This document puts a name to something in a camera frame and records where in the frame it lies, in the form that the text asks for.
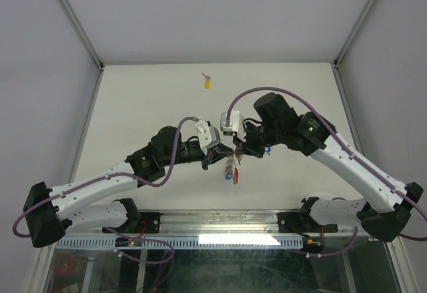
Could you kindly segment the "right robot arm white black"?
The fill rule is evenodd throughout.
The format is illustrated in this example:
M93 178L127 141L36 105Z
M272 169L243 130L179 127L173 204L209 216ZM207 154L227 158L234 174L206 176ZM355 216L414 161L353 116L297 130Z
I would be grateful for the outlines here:
M423 193L421 186L392 178L345 142L331 123L312 111L298 115L281 95L262 96L254 109L260 117L255 123L238 111L226 113L240 153L262 158L267 147L286 145L330 168L361 195L356 200L304 199L296 217L285 221L288 228L302 233L343 224L384 242L401 235Z

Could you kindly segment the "red grey keyring holder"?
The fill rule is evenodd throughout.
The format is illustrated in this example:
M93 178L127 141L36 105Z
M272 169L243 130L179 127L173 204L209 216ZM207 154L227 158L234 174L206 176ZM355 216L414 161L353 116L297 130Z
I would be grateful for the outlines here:
M233 174L233 179L232 180L227 180L227 181L231 181L233 183L233 185L237 185L239 182L239 170L238 170L238 166L239 166L239 161L237 159L237 157L235 155L232 156L228 156L226 158L226 164L224 167L224 178L225 178L225 174L230 172Z

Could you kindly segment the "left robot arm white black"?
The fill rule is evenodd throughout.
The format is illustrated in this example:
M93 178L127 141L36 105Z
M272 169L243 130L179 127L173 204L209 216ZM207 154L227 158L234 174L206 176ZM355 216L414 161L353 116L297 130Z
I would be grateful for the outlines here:
M196 131L196 136L182 140L178 128L166 126L144 148L92 178L50 188L45 182L33 185L23 207L27 236L33 247L46 247L82 230L113 228L123 233L136 230L140 213L131 198L110 204L98 202L142 186L162 186L178 164L199 162L206 170L234 154L232 148L219 141L216 128L200 127Z

